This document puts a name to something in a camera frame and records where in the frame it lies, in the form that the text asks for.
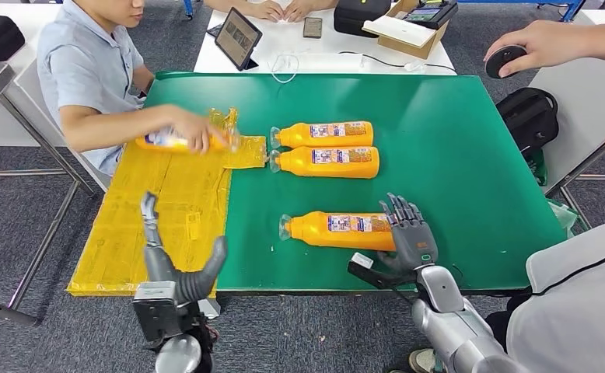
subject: white shirt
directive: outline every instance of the white shirt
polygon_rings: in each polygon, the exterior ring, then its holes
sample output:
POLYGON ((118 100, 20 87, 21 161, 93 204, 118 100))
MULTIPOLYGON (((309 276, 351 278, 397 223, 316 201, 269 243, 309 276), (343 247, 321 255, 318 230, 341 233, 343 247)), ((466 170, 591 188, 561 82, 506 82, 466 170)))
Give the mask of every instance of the white shirt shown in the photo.
MULTIPOLYGON (((533 254, 534 292, 605 257, 605 225, 533 254)), ((509 354, 532 372, 605 372, 605 263, 532 297, 512 314, 509 354)))

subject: boy's hand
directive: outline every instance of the boy's hand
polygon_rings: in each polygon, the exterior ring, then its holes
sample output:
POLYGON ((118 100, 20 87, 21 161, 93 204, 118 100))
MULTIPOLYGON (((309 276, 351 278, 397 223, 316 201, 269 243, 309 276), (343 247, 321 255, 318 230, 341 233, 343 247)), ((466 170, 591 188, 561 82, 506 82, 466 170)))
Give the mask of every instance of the boy's hand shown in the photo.
POLYGON ((284 16, 289 22, 300 22, 305 19, 309 12, 314 10, 314 0, 293 0, 284 9, 284 16))
POLYGON ((284 10, 277 3, 271 0, 266 0, 260 3, 250 3, 251 10, 248 12, 248 16, 252 16, 258 19, 267 19, 272 22, 277 22, 283 18, 284 10))
POLYGON ((588 32, 584 26, 552 21, 534 21, 522 30, 507 33, 495 41, 486 52, 484 61, 498 49, 507 45, 520 45, 527 49, 527 55, 505 64, 499 76, 529 68, 542 68, 563 64, 588 54, 588 32))
POLYGON ((210 135, 215 137, 216 141, 227 145, 222 132, 211 125, 208 117, 202 117, 174 105, 168 105, 166 109, 170 125, 188 141, 188 148, 192 152, 205 153, 208 150, 210 135))

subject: bottle label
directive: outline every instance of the bottle label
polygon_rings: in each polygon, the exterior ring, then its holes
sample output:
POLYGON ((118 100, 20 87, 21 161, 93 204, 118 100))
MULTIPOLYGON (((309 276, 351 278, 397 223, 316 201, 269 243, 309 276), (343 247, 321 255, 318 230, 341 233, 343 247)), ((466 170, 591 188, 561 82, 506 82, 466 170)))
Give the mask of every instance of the bottle label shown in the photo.
POLYGON ((187 144, 186 139, 180 137, 171 127, 165 127, 160 131, 145 135, 145 142, 147 144, 165 147, 187 144))
POLYGON ((366 126, 363 122, 311 124, 309 126, 309 135, 313 138, 357 136, 360 134, 366 134, 366 126))
POLYGON ((370 217, 355 215, 328 215, 327 230, 330 232, 389 232, 390 224, 385 214, 370 217))
POLYGON ((312 150, 312 163, 370 162, 371 160, 369 148, 312 150))

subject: gray carpet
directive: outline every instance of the gray carpet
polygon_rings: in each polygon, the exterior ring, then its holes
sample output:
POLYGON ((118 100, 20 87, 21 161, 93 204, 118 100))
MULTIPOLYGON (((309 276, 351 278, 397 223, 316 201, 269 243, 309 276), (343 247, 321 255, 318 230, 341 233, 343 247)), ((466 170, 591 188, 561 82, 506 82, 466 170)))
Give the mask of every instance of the gray carpet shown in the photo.
MULTIPOLYGON (((589 2, 595 7, 597 2, 589 2)), ((153 70, 191 70, 210 11, 196 4, 195 20, 182 5, 148 2, 131 34, 153 70)), ((461 74, 482 73, 481 57, 506 31, 534 19, 557 19, 557 9, 534 5, 461 5, 443 43, 461 74)), ((525 86, 526 72, 495 81, 483 78, 496 102, 525 86)), ((0 148, 0 169, 53 166, 34 148, 0 148)), ((605 172, 605 159, 594 166, 605 172)), ((7 302, 51 217, 66 193, 67 177, 0 180, 0 302, 7 302)), ((605 222, 605 183, 575 183, 572 192, 595 225, 605 222)), ((65 292, 99 208, 101 196, 77 193, 61 231, 21 306, 44 317, 37 328, 0 320, 0 372, 149 372, 130 298, 73 298, 65 292)), ((502 306, 472 297, 485 315, 502 306)), ((389 294, 361 297, 231 297, 213 321, 219 372, 368 372, 406 368, 407 353, 428 342, 414 330, 408 307, 389 294)))

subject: cardboard box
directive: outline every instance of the cardboard box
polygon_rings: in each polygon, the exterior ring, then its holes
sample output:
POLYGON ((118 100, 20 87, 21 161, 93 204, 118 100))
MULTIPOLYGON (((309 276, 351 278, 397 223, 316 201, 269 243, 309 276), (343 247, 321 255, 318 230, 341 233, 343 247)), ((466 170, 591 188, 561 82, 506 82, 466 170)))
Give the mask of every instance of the cardboard box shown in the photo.
MULTIPOLYGON (((417 7, 418 3, 419 3, 418 0, 399 0, 399 2, 397 2, 392 7, 392 9, 390 9, 390 11, 387 12, 387 14, 385 16, 389 16, 394 19, 394 16, 396 14, 398 14, 399 12, 410 12, 412 9, 417 7)), ((412 23, 408 23, 408 22, 400 20, 400 19, 394 19, 394 20, 397 22, 406 23, 408 25, 413 25, 412 23)), ((399 38, 394 33, 388 33, 387 31, 382 30, 382 29, 374 30, 376 27, 373 27, 373 23, 371 23, 370 21, 365 22, 365 25, 363 26, 362 29, 368 33, 374 33, 374 34, 378 35, 378 44, 382 45, 383 47, 388 47, 390 49, 394 49, 396 51, 400 51, 405 54, 410 54, 417 58, 421 58, 421 59, 425 60, 431 54, 431 50, 433 49, 433 47, 440 41, 440 39, 442 39, 442 36, 444 36, 448 25, 449 25, 449 21, 446 22, 444 25, 442 25, 439 28, 439 30, 430 30, 430 29, 426 29, 425 27, 419 26, 419 27, 422 27, 423 29, 432 31, 431 33, 429 32, 431 34, 431 36, 424 43, 421 43, 421 44, 402 40, 402 39, 404 39, 403 37, 399 38)))

